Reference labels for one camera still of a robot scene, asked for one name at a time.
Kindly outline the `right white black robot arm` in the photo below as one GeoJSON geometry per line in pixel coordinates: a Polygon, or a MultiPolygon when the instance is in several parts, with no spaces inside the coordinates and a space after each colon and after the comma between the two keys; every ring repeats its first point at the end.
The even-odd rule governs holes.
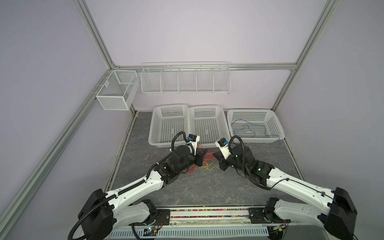
{"type": "Polygon", "coordinates": [[[297,179],[263,161],[252,151],[238,144],[234,147],[225,139],[216,142],[220,169],[233,167],[242,171],[243,178],[263,190],[279,190],[303,202],[302,205],[270,198],[264,208],[267,221],[293,220],[324,228],[339,240],[354,240],[358,211],[350,194],[342,189],[331,190],[297,179]]]}

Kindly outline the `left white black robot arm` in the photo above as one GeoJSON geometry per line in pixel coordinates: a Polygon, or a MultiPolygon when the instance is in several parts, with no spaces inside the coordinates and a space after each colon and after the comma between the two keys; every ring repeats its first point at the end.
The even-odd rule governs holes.
{"type": "Polygon", "coordinates": [[[202,166],[206,149],[191,150],[189,146],[178,146],[159,162],[153,164],[147,174],[124,187],[91,193],[78,214],[78,221],[68,234],[73,240],[78,228],[82,228],[81,240],[103,240],[119,227],[155,221],[157,209],[149,200],[134,204],[142,197],[173,183],[193,165],[202,166]]]}

